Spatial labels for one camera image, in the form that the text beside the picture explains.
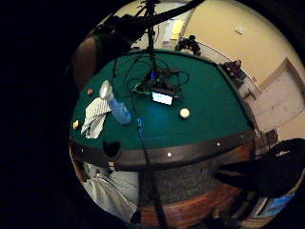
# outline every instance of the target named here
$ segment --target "wall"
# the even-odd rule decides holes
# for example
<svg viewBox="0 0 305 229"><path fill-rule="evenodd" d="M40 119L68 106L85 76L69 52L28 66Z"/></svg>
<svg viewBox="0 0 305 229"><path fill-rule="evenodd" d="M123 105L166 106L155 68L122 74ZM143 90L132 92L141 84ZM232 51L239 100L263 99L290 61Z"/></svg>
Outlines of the wall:
<svg viewBox="0 0 305 229"><path fill-rule="evenodd" d="M279 126L277 129L281 140L295 137L305 138L305 111L294 119L284 123L282 126Z"/></svg>
<svg viewBox="0 0 305 229"><path fill-rule="evenodd" d="M242 26L242 35L235 32ZM184 36L195 34L199 42L240 58L243 69L259 86L288 58L305 81L305 70L284 35L258 12L233 0L206 0L193 13Z"/></svg>

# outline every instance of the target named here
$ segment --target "pool table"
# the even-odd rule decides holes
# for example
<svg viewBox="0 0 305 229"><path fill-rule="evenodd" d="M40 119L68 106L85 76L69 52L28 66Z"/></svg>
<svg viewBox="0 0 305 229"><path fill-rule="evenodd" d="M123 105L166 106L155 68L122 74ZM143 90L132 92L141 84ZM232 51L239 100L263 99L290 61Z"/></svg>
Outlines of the pool table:
<svg viewBox="0 0 305 229"><path fill-rule="evenodd" d="M136 57L141 59L134 64ZM228 152L232 148L254 139L254 125L238 91L230 78L213 62L183 52L156 50L157 66L168 65L189 74L182 86L184 98L174 99L171 106L152 101L149 94L134 94L133 106L141 117L145 145L155 170L168 169L201 161ZM94 75L79 94L70 126L70 143L74 156L100 167L122 171L146 168L146 160L137 132L137 116L132 109L127 85L142 79L150 70L151 60L143 51L128 52L117 59L116 77L112 80L113 62ZM103 131L98 138L81 135L86 107L98 97L105 79L112 81L114 96L123 101L132 113L132 122L119 124L111 113L107 114ZM182 108L191 114L179 116ZM115 156L107 156L103 141L120 142Z"/></svg>

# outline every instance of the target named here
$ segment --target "electronic device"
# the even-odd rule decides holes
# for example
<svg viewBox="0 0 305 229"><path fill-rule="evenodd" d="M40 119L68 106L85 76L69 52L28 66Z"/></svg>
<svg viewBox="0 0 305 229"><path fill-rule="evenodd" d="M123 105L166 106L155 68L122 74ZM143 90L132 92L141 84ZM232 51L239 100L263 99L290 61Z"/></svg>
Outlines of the electronic device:
<svg viewBox="0 0 305 229"><path fill-rule="evenodd" d="M173 98L170 95L152 92L152 101L172 105Z"/></svg>

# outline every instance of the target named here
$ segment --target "plastic bottle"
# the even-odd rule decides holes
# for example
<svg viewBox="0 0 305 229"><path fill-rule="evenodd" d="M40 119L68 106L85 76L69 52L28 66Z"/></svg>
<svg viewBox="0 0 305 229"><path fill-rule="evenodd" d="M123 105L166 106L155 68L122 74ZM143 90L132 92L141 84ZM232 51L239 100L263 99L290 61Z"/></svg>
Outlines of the plastic bottle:
<svg viewBox="0 0 305 229"><path fill-rule="evenodd" d="M132 121L132 115L126 108L124 103L119 103L115 99L112 86L108 80L105 80L99 90L99 96L105 99L112 109L112 115L121 124L128 124Z"/></svg>

